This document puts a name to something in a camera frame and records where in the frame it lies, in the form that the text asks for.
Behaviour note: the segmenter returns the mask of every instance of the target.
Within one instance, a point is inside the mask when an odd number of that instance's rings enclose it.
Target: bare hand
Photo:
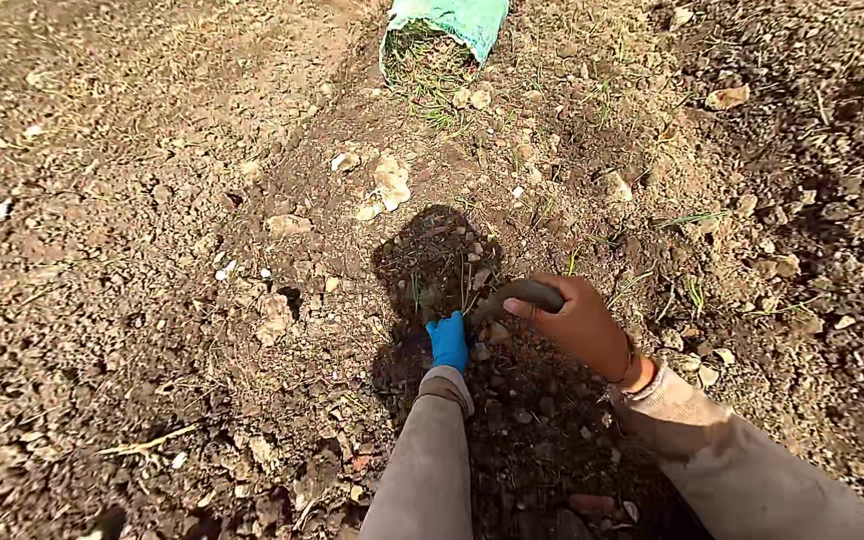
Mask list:
[[[616,324],[602,297],[583,277],[538,273],[533,280],[561,293],[565,305],[558,313],[543,311],[533,304],[510,298],[505,311],[529,321],[536,330],[555,338],[585,365],[613,383],[629,375],[632,351],[629,340]]]

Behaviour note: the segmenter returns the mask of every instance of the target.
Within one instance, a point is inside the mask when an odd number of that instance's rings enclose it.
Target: blue glove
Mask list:
[[[453,311],[451,317],[425,325],[425,331],[432,338],[432,367],[452,366],[465,374],[469,349],[466,347],[462,311]]]

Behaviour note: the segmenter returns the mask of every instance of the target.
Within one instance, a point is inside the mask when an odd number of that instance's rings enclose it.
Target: sleeve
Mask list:
[[[625,433],[717,540],[861,539],[864,501],[715,403],[666,366],[636,394],[613,390]]]
[[[464,423],[473,410],[458,370],[438,366],[425,375],[360,538],[473,538]]]

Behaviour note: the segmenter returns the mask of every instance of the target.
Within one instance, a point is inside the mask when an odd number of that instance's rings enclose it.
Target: green bag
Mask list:
[[[468,47],[481,67],[508,14],[509,0],[394,0],[378,49],[378,68],[387,77],[385,47],[389,32],[402,30],[406,24],[420,20]]]

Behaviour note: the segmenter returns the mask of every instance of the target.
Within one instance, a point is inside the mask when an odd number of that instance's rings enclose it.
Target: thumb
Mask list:
[[[528,301],[522,301],[518,298],[507,298],[502,302],[502,308],[505,308],[506,312],[515,315],[519,319],[532,323],[539,330],[542,330],[548,322],[549,314]]]

